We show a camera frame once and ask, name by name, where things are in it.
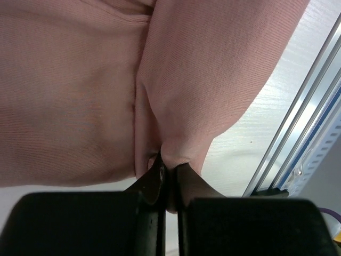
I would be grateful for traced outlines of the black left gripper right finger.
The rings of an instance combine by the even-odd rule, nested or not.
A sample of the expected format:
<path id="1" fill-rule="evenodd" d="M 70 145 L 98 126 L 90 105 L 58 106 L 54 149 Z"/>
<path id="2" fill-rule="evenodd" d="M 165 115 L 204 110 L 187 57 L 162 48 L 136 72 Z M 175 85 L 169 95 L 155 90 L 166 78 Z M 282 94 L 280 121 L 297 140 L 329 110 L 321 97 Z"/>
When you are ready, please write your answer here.
<path id="1" fill-rule="evenodd" d="M 174 170 L 180 255 L 337 255 L 310 201 L 225 197 L 189 164 Z"/>

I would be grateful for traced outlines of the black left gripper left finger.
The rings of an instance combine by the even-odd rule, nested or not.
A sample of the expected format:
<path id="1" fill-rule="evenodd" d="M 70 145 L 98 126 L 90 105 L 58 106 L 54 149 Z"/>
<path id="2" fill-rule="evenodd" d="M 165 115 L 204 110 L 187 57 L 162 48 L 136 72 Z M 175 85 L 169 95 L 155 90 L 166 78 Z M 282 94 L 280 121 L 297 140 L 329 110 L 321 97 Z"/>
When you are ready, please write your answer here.
<path id="1" fill-rule="evenodd" d="M 1 233 L 1 255 L 164 255 L 166 168 L 157 156 L 123 191 L 23 196 Z"/>

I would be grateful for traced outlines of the dusty pink t-shirt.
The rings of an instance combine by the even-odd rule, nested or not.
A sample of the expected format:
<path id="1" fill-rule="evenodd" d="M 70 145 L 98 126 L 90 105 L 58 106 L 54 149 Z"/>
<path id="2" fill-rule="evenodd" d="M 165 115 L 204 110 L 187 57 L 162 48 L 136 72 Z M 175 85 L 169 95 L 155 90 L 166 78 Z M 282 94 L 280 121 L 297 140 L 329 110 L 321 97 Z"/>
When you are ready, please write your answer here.
<path id="1" fill-rule="evenodd" d="M 1 186 L 200 172 L 308 1 L 1 1 Z"/>

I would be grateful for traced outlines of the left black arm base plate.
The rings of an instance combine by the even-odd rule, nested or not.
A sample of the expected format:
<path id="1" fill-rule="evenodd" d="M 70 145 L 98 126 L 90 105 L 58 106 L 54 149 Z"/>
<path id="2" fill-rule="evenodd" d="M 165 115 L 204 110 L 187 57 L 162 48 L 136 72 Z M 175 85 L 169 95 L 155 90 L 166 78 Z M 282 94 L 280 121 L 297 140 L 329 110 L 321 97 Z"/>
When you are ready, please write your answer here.
<path id="1" fill-rule="evenodd" d="M 289 192 L 286 189 L 281 190 L 279 188 L 271 188 L 253 192 L 251 196 L 259 198 L 287 198 L 289 196 Z"/>

